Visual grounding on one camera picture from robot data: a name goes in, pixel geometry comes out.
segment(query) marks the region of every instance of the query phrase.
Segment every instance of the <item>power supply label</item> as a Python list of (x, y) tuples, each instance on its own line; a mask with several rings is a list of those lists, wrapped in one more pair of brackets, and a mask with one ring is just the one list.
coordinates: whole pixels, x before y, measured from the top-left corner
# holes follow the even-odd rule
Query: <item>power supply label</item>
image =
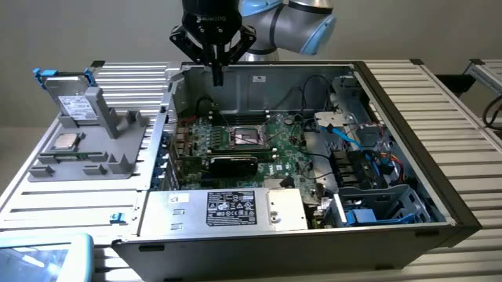
[(208, 192), (206, 224), (210, 226), (258, 224), (254, 191)]

